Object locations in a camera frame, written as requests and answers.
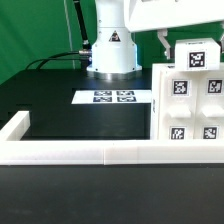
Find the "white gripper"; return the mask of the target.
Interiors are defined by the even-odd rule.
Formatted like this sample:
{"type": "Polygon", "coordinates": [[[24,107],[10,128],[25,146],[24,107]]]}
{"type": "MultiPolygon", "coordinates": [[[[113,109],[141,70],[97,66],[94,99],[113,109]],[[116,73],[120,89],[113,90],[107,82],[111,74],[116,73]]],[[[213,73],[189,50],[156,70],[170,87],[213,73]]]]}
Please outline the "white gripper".
{"type": "MultiPolygon", "coordinates": [[[[224,0],[124,0],[124,21],[131,32],[158,30],[164,54],[170,59],[166,29],[224,21],[224,0]]],[[[219,43],[224,54],[224,30],[219,43]]]]}

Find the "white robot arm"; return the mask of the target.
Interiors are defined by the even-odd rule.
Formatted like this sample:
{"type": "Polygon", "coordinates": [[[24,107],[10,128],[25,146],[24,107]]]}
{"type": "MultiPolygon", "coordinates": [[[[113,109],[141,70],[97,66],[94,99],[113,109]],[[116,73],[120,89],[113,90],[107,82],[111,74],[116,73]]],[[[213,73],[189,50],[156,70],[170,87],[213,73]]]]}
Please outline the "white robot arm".
{"type": "Polygon", "coordinates": [[[95,0],[95,4],[97,39],[87,70],[118,79],[141,69],[133,32],[155,30],[170,57],[165,39],[169,28],[224,21],[224,0],[95,0]]]}

